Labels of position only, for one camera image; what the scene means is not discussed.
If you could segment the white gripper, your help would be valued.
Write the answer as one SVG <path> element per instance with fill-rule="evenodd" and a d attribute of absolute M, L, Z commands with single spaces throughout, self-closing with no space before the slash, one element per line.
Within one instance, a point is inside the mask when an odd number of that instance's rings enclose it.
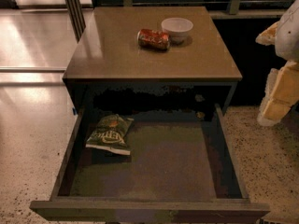
<path fill-rule="evenodd" d="M 299 0 L 292 3 L 279 22 L 258 34 L 255 42 L 275 44 L 276 55 L 287 60 L 279 70 L 271 69 L 257 117 L 260 125 L 273 126 L 299 101 Z"/>

